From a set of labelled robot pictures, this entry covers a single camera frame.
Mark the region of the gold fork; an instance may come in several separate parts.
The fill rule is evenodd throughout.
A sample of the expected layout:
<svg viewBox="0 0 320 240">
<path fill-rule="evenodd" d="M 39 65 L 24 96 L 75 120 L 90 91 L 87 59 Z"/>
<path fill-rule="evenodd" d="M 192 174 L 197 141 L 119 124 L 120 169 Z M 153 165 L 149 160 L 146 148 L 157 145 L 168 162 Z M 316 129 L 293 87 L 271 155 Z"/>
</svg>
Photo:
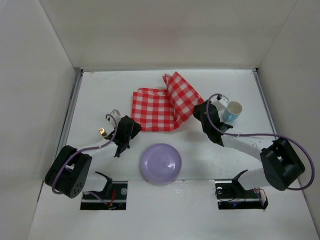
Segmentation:
<svg viewBox="0 0 320 240">
<path fill-rule="evenodd" d="M 103 127 L 99 128 L 99 133 L 103 138 L 105 138 L 105 139 L 108 138 L 108 134 Z"/>
</svg>

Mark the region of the light blue mug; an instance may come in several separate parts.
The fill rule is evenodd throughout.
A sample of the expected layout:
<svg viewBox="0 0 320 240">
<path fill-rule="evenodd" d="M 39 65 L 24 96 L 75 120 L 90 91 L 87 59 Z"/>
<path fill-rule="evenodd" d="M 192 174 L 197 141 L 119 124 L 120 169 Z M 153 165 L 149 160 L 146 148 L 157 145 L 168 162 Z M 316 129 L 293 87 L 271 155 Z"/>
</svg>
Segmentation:
<svg viewBox="0 0 320 240">
<path fill-rule="evenodd" d="M 225 123 L 234 122 L 242 113 L 243 107 L 237 101 L 230 101 L 222 114 L 222 120 Z"/>
</svg>

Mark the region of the red white checkered cloth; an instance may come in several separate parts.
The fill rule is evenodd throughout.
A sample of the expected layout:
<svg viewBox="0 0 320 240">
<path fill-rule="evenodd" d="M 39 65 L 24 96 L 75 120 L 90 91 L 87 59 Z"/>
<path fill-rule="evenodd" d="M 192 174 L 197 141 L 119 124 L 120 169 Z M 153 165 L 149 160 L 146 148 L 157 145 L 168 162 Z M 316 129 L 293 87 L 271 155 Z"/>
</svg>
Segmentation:
<svg viewBox="0 0 320 240">
<path fill-rule="evenodd" d="M 172 132 L 193 114 L 204 99 L 178 72 L 162 76 L 164 89 L 140 88 L 133 92 L 131 118 L 144 132 Z"/>
</svg>

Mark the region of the purple plastic plate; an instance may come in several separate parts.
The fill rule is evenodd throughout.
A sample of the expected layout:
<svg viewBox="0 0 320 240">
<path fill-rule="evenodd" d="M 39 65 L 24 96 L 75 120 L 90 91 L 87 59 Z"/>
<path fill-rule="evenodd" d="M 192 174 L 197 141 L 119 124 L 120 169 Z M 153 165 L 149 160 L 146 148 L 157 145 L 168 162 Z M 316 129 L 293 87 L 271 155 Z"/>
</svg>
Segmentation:
<svg viewBox="0 0 320 240">
<path fill-rule="evenodd" d="M 168 184 L 180 174 L 182 158 L 171 145 L 156 143 L 149 146 L 140 157 L 142 175 L 154 184 Z"/>
</svg>

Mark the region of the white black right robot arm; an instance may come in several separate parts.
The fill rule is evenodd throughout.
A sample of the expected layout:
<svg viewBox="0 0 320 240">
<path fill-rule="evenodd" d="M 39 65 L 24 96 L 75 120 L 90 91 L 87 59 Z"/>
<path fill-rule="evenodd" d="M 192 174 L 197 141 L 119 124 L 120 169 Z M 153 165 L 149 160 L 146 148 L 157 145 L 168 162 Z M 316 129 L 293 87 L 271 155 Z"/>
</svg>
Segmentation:
<svg viewBox="0 0 320 240">
<path fill-rule="evenodd" d="M 243 170 L 232 179 L 243 189 L 272 186 L 284 191 L 305 172 L 304 164 L 284 137 L 270 140 L 257 135 L 243 135 L 233 126 L 221 122 L 216 106 L 208 100 L 194 107 L 193 116 L 201 122 L 202 130 L 210 141 L 261 162 L 261 168 Z"/>
</svg>

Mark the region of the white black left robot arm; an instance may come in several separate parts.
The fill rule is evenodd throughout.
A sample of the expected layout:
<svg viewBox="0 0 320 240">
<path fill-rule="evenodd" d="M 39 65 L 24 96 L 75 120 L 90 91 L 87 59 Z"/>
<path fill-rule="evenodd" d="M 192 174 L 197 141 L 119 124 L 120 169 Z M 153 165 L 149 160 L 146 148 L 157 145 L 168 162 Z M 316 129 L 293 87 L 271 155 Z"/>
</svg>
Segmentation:
<svg viewBox="0 0 320 240">
<path fill-rule="evenodd" d="M 142 130 L 139 123 L 127 115 L 121 116 L 116 110 L 105 118 L 112 131 L 108 133 L 101 127 L 101 141 L 82 148 L 70 145 L 61 148 L 44 178 L 54 194 L 70 199 L 77 197 L 86 188 L 88 175 L 119 158 Z"/>
</svg>

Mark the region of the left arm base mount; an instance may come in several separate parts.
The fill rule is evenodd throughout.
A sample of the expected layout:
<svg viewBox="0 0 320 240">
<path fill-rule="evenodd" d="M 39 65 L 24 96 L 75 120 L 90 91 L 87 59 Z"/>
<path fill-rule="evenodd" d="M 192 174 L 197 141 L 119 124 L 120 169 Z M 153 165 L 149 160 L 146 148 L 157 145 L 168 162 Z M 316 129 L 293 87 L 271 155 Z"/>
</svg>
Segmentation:
<svg viewBox="0 0 320 240">
<path fill-rule="evenodd" d="M 83 188 L 80 210 L 124 211 L 127 208 L 128 182 L 113 180 L 102 172 L 89 175 Z"/>
</svg>

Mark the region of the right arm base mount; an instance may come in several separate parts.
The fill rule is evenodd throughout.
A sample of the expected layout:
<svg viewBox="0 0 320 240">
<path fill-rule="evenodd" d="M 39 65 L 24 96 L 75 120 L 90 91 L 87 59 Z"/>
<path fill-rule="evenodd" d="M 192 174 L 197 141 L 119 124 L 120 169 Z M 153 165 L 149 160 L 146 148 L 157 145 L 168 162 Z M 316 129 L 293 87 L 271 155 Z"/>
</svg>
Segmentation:
<svg viewBox="0 0 320 240">
<path fill-rule="evenodd" d="M 219 210 L 266 210 L 269 201 L 265 190 L 262 188 L 245 190 L 239 183 L 239 178 L 245 172 L 247 170 L 240 172 L 233 178 L 214 181 L 215 197 Z"/>
</svg>

